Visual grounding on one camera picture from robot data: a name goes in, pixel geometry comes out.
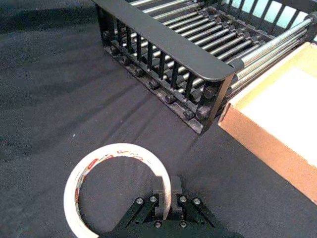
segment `black tablecloth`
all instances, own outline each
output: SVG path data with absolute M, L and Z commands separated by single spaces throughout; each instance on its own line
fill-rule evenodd
M 104 54 L 87 21 L 0 35 L 0 237 L 73 237 L 66 180 L 85 155 L 117 142 L 151 150 L 185 194 L 247 238 L 317 237 L 315 205 L 216 123 L 196 135 Z M 152 181 L 128 158 L 100 164 L 80 193 L 83 219 L 111 230 Z

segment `bolt head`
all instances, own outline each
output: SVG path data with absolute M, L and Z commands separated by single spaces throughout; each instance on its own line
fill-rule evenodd
M 155 89 L 158 89 L 160 85 L 159 85 L 158 82 L 156 82 L 156 81 L 153 79 L 153 80 L 151 80 L 151 81 L 149 82 L 149 86 L 150 86 L 151 89 L 155 90 Z
M 181 228 L 186 228 L 187 227 L 187 223 L 185 221 L 182 221 L 182 222 L 179 223 L 179 226 Z
M 235 29 L 235 27 L 234 27 L 234 25 L 229 25 L 229 26 L 228 26 L 228 29 L 229 29 L 230 31 L 232 31 L 232 30 Z
M 200 203 L 201 203 L 201 201 L 200 201 L 200 199 L 199 198 L 194 198 L 194 203 L 196 204 L 196 205 L 199 205 Z
M 181 197 L 179 198 L 179 200 L 180 200 L 181 202 L 186 202 L 186 201 L 187 201 L 187 198 L 186 198 L 185 196 L 181 196 Z
M 191 110 L 189 110 L 189 109 L 187 109 L 186 111 L 184 111 L 184 112 L 183 112 L 183 115 L 184 115 L 184 118 L 185 118 L 186 120 L 191 120 L 192 118 L 195 117 L 195 114 L 194 114 Z
M 218 24 L 218 23 L 221 22 L 221 19 L 220 18 L 216 18 L 214 21 Z
M 162 222 L 159 222 L 159 221 L 154 222 L 154 226 L 155 226 L 156 228 L 160 228 L 160 227 L 162 226 Z
M 156 201 L 157 201 L 157 198 L 156 198 L 155 196 L 152 196 L 152 197 L 150 197 L 150 201 L 151 201 L 151 202 L 156 202 Z
M 128 66 L 131 63 L 131 60 L 127 56 L 123 56 L 122 63 L 124 66 Z
M 117 49 L 117 47 L 111 46 L 110 47 L 110 52 L 111 52 L 112 55 L 115 56 L 115 55 L 117 55 L 119 53 L 119 50 Z
M 145 74 L 145 72 L 143 71 L 143 69 L 138 68 L 138 67 L 134 69 L 134 72 L 135 72 L 135 74 L 136 74 L 138 77 L 141 77 L 141 76 L 143 76 L 143 75 Z
M 249 33 L 249 32 L 245 32 L 245 33 L 243 33 L 242 35 L 244 36 L 244 38 L 250 37 L 250 33 Z
M 237 35 L 241 35 L 243 33 L 243 30 L 241 28 L 236 29 Z
M 165 100 L 167 101 L 167 103 L 172 104 L 172 103 L 175 103 L 175 102 L 176 102 L 177 98 L 175 98 L 175 97 L 174 97 L 173 95 L 171 95 L 171 94 L 167 94 L 167 95 L 165 96 Z
M 143 198 L 139 197 L 135 200 L 135 202 L 139 205 L 141 205 L 143 203 Z

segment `masking tape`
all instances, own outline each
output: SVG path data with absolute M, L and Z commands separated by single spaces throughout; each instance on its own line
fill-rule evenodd
M 162 162 L 147 149 L 133 144 L 118 143 L 101 147 L 84 157 L 71 172 L 64 192 L 64 211 L 66 220 L 73 233 L 78 238 L 97 238 L 81 219 L 78 198 L 80 186 L 87 174 L 99 163 L 115 157 L 130 157 L 137 159 L 153 171 L 157 177 L 162 177 L 164 188 L 164 220 L 171 206 L 171 185 L 168 173 Z

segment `screw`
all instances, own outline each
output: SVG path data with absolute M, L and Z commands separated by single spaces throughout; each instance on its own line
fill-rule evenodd
M 142 203 L 143 203 L 143 199 L 142 198 L 137 198 L 136 200 L 135 200 L 139 205 L 141 205 Z
M 186 228 L 187 227 L 187 223 L 184 222 L 184 221 L 180 222 L 179 225 L 180 225 L 181 228 Z
M 194 198 L 194 203 L 196 204 L 196 205 L 199 205 L 200 203 L 201 203 L 201 201 L 200 201 L 200 199 L 199 198 Z
M 183 116 L 186 120 L 190 120 L 195 117 L 195 114 L 191 110 L 187 109 L 183 112 Z
M 181 197 L 179 198 L 179 200 L 180 200 L 181 202 L 186 202 L 186 201 L 187 201 L 187 199 L 186 199 L 185 196 L 181 196 Z
M 167 94 L 167 95 L 165 96 L 165 100 L 167 101 L 167 103 L 172 104 L 172 103 L 175 103 L 175 102 L 176 102 L 177 98 L 175 98 L 175 97 L 174 97 L 173 95 L 171 95 L 171 94 Z
M 156 198 L 155 196 L 152 196 L 152 197 L 150 197 L 150 201 L 151 201 L 151 202 L 156 202 L 156 201 L 157 201 L 157 198 Z
M 160 228 L 160 227 L 162 226 L 162 222 L 155 222 L 155 223 L 154 223 L 154 226 L 155 226 L 156 228 Z

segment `roll of tape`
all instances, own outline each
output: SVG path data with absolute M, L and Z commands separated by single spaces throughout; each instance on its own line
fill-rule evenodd
M 157 177 L 162 177 L 164 188 L 164 220 L 171 206 L 171 185 L 168 173 L 162 162 L 150 151 L 138 145 L 119 143 L 101 147 L 84 157 L 71 172 L 64 192 L 64 211 L 66 220 L 73 233 L 78 238 L 97 238 L 81 219 L 78 197 L 80 186 L 85 176 L 99 163 L 115 157 L 130 157 L 137 159 L 153 171 Z

